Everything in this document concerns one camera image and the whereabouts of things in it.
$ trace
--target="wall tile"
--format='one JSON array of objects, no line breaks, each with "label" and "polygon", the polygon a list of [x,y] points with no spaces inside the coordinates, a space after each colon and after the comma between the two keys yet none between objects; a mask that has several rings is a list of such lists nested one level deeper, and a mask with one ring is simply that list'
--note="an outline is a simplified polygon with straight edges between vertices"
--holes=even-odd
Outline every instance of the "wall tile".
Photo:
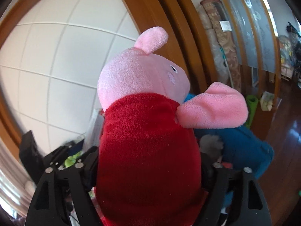
[{"label": "wall tile", "polygon": [[109,52],[107,62],[110,61],[113,57],[117,54],[121,53],[122,51],[133,47],[135,42],[133,40],[129,40],[124,37],[116,36],[114,42],[112,44],[111,50]]},{"label": "wall tile", "polygon": [[0,66],[1,89],[4,91],[9,106],[19,110],[18,104],[18,83],[19,70]]},{"label": "wall tile", "polygon": [[76,139],[80,134],[69,132],[58,127],[49,126],[50,149],[53,151],[59,146]]},{"label": "wall tile", "polygon": [[21,68],[49,75],[63,29],[64,25],[32,25],[25,46]]},{"label": "wall tile", "polygon": [[50,153],[47,125],[22,114],[20,115],[20,119],[26,132],[33,131],[37,146],[42,150],[44,155]]},{"label": "wall tile", "polygon": [[12,110],[12,109],[11,109],[11,111],[12,111],[12,114],[13,114],[13,116],[15,118],[15,121],[17,122],[17,124],[18,124],[18,126],[19,126],[19,128],[21,130],[21,133],[22,134],[26,133],[26,128],[24,127],[24,125],[23,125],[23,123],[21,121],[21,114],[20,114],[20,112],[17,112],[16,110]]},{"label": "wall tile", "polygon": [[136,29],[136,26],[129,13],[127,13],[126,17],[124,18],[118,33],[135,40],[139,37],[139,32]]},{"label": "wall tile", "polygon": [[87,28],[68,26],[55,58],[52,75],[97,87],[113,35]]},{"label": "wall tile", "polygon": [[125,13],[122,0],[81,0],[70,23],[117,32]]},{"label": "wall tile", "polygon": [[31,25],[18,25],[0,50],[0,65],[19,68],[25,41]]},{"label": "wall tile", "polygon": [[34,119],[47,122],[47,92],[49,78],[29,72],[20,72],[19,111]]},{"label": "wall tile", "polygon": [[36,22],[66,23],[78,0],[45,0]]},{"label": "wall tile", "polygon": [[96,90],[51,79],[48,100],[49,124],[75,133],[87,131]]},{"label": "wall tile", "polygon": [[98,95],[96,94],[96,98],[95,98],[95,101],[94,101],[94,107],[93,109],[102,109],[102,106],[100,104],[100,101],[99,101],[99,98],[98,98]]},{"label": "wall tile", "polygon": [[18,24],[33,23],[44,1],[45,0],[39,1],[31,10],[28,11],[28,13],[19,21]]}]

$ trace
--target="metal screw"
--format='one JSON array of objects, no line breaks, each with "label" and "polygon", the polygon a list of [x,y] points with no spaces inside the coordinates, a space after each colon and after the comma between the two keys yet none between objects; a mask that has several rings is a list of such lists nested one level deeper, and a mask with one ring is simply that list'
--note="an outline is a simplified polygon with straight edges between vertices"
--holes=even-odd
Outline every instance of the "metal screw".
[{"label": "metal screw", "polygon": [[84,163],[82,163],[82,162],[79,162],[79,163],[75,164],[76,168],[82,168],[83,166],[84,166]]},{"label": "metal screw", "polygon": [[219,162],[214,162],[214,163],[213,163],[213,166],[214,166],[215,168],[222,168],[222,167],[223,167],[223,165],[220,164]]},{"label": "metal screw", "polygon": [[252,173],[252,169],[250,167],[244,167],[243,170],[246,172],[246,173]]},{"label": "metal screw", "polygon": [[48,167],[48,168],[46,168],[46,170],[45,170],[46,173],[52,173],[52,171],[53,171],[53,168],[52,168],[52,167]]}]

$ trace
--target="red dress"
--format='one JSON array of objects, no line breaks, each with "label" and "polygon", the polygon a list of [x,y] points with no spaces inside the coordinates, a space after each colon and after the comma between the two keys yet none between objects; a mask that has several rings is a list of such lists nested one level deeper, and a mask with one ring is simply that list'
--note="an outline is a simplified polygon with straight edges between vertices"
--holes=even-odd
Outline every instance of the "red dress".
[{"label": "red dress", "polygon": [[193,130],[175,121],[179,103],[134,94],[105,112],[96,198],[110,226],[192,225],[206,198]]}]

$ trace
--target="rolled carpet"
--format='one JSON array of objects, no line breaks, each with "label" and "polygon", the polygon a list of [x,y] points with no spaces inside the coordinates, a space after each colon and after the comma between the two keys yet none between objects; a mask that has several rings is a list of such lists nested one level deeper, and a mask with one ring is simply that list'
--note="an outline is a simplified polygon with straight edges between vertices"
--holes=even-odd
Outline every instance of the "rolled carpet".
[{"label": "rolled carpet", "polygon": [[232,29],[224,5],[220,0],[203,0],[201,1],[201,5],[203,5],[207,12],[212,27],[216,32],[217,40],[225,52],[231,79],[233,81],[233,87],[241,92],[239,62],[237,59]]},{"label": "rolled carpet", "polygon": [[198,14],[200,16],[200,19],[202,21],[202,24],[203,24],[204,28],[206,30],[212,29],[211,21],[208,17],[208,14],[206,13],[203,5],[199,4],[199,6],[197,7],[197,11],[198,11]]},{"label": "rolled carpet", "polygon": [[217,72],[217,80],[221,83],[227,84],[229,80],[229,73],[227,67],[224,65],[224,58],[219,45],[214,29],[206,30],[206,35],[210,43],[211,53],[213,54],[214,65]]}]

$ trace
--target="pink arm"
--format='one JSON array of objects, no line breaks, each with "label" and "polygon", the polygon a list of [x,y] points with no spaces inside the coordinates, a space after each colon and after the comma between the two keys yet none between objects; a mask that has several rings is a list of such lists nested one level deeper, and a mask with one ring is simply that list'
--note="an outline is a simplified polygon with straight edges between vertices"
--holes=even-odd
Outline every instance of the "pink arm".
[{"label": "pink arm", "polygon": [[234,128],[245,123],[248,108],[238,91],[215,82],[205,93],[181,104],[176,116],[185,128]]}]

